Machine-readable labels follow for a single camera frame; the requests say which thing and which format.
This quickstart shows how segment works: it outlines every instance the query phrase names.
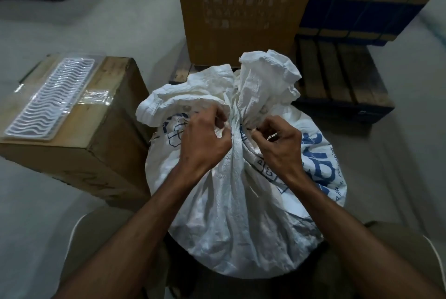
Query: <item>clear packing tape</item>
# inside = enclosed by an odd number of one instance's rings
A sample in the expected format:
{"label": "clear packing tape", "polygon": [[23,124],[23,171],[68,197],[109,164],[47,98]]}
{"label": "clear packing tape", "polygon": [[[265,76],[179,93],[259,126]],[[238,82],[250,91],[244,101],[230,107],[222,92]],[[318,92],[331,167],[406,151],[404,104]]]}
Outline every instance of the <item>clear packing tape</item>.
{"label": "clear packing tape", "polygon": [[14,91],[13,102],[24,107],[15,113],[3,138],[50,141],[75,104],[109,105],[113,99],[109,90],[86,90],[104,58],[80,53],[60,55],[43,72],[42,79],[33,76],[39,64]]}

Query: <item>gray floor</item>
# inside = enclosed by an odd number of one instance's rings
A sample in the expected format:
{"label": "gray floor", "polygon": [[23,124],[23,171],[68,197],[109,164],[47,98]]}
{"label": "gray floor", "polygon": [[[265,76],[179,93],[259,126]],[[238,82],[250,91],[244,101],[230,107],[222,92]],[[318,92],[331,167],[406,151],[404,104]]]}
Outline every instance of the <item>gray floor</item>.
{"label": "gray floor", "polygon": [[[446,26],[445,1],[432,0],[422,11],[434,32]],[[352,213],[446,241],[446,49],[424,20],[417,17],[395,42],[370,49],[396,103],[392,114],[371,130],[317,124],[338,155]],[[134,57],[152,90],[167,82],[185,41],[179,0],[2,0],[0,35],[1,96],[46,54],[79,50]],[[103,202],[3,159],[0,171],[0,296],[48,298],[74,223]],[[197,298],[209,297],[209,276]],[[232,295],[228,284],[237,281],[216,277],[224,289],[218,296]],[[244,289],[251,296],[262,291],[257,284]]]}

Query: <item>blue and brown cardboard box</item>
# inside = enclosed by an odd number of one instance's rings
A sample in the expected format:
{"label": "blue and brown cardboard box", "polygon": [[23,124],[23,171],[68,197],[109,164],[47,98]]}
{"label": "blue and brown cardboard box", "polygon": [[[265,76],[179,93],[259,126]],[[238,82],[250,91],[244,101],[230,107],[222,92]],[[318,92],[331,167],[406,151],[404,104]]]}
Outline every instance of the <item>blue and brown cardboard box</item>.
{"label": "blue and brown cardboard box", "polygon": [[239,65],[246,51],[287,54],[295,34],[383,45],[428,0],[180,0],[192,63]]}

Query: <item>plastic packaging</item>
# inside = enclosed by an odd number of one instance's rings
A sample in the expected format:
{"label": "plastic packaging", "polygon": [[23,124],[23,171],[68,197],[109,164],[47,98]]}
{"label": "plastic packaging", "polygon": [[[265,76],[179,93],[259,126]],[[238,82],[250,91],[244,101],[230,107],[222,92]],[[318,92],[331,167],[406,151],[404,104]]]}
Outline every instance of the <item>plastic packaging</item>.
{"label": "plastic packaging", "polygon": [[103,56],[98,55],[60,56],[56,68],[37,92],[32,94],[27,105],[6,128],[4,135],[14,139],[51,140],[102,61]]}

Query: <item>large cardboard box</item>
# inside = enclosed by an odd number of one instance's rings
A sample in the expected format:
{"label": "large cardboard box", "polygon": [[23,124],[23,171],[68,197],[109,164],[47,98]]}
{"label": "large cardboard box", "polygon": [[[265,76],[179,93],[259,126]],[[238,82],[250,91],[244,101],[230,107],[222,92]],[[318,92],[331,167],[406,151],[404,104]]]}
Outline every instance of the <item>large cardboard box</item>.
{"label": "large cardboard box", "polygon": [[239,65],[243,52],[287,54],[295,34],[382,45],[428,0],[180,0],[191,62]]}
{"label": "large cardboard box", "polygon": [[[0,134],[59,61],[47,57],[2,101]],[[3,137],[0,155],[108,201],[147,200],[144,164],[154,129],[135,117],[147,96],[133,59],[105,57],[52,140]]]}

